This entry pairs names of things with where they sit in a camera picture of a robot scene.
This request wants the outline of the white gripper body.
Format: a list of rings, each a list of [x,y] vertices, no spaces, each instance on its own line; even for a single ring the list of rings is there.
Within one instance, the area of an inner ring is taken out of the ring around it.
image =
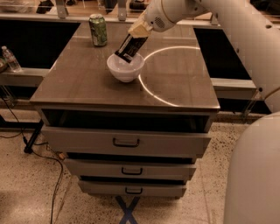
[[[206,12],[195,0],[151,0],[144,19],[153,31],[164,32],[182,19],[195,18]]]

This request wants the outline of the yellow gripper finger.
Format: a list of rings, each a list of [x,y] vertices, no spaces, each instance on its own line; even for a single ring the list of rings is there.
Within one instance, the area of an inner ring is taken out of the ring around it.
[[[148,24],[145,18],[146,13],[143,12],[136,22],[129,28],[128,33],[134,38],[148,38],[153,30],[153,27]]]

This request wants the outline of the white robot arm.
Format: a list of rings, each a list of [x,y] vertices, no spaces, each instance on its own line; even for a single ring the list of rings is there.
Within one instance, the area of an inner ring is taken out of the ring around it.
[[[210,11],[218,20],[270,115],[237,140],[228,169],[225,224],[280,224],[280,30],[249,0],[151,0],[129,34],[164,32]]]

